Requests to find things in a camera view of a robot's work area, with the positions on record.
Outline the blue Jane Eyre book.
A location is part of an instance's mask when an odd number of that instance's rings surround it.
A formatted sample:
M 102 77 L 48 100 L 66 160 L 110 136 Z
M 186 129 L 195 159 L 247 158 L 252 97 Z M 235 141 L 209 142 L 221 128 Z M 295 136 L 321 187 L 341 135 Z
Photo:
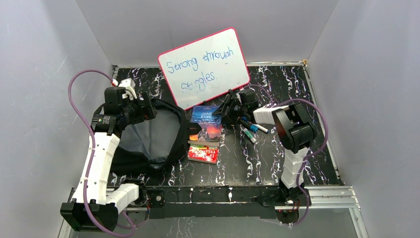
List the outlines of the blue Jane Eyre book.
M 190 122 L 197 123 L 201 129 L 190 135 L 189 143 L 194 145 L 219 147 L 221 137 L 221 116 L 212 114 L 219 106 L 194 106 Z

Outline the black student backpack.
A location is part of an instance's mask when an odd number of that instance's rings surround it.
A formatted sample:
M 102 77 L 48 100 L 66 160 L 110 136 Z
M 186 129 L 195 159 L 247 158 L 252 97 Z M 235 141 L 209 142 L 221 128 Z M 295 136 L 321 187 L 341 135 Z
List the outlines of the black student backpack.
M 117 175 L 156 174 L 186 155 L 188 123 L 184 109 L 153 98 L 156 118 L 129 125 L 123 131 L 111 163 Z

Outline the red Treehouse book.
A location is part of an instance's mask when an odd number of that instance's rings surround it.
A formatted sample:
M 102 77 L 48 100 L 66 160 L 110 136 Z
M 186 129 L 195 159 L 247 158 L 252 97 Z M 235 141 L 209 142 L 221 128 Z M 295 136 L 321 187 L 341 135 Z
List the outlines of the red Treehouse book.
M 218 147 L 191 144 L 188 151 L 188 160 L 216 164 L 218 154 Z

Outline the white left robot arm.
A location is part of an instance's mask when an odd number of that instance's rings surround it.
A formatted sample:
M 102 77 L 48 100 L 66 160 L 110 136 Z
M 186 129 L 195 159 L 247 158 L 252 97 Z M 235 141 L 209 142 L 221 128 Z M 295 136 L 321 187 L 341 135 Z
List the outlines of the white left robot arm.
M 147 93 L 139 96 L 131 78 L 105 89 L 105 102 L 94 112 L 88 129 L 90 144 L 82 176 L 60 213 L 77 232 L 114 231 L 119 214 L 131 203 L 143 206 L 148 193 L 135 183 L 107 192 L 108 176 L 123 130 L 157 115 Z

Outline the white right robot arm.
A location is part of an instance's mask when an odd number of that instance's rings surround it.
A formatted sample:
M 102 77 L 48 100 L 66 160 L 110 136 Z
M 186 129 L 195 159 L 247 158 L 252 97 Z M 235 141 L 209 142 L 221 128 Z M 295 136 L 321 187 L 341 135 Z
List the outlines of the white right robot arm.
M 317 136 L 303 105 L 260 106 L 253 90 L 243 89 L 237 93 L 230 90 L 213 115 L 220 116 L 223 123 L 240 124 L 246 129 L 261 124 L 275 126 L 280 143 L 285 149 L 284 169 L 278 191 L 273 195 L 261 195 L 259 203 L 270 206 L 299 202 L 304 188 L 302 166 Z

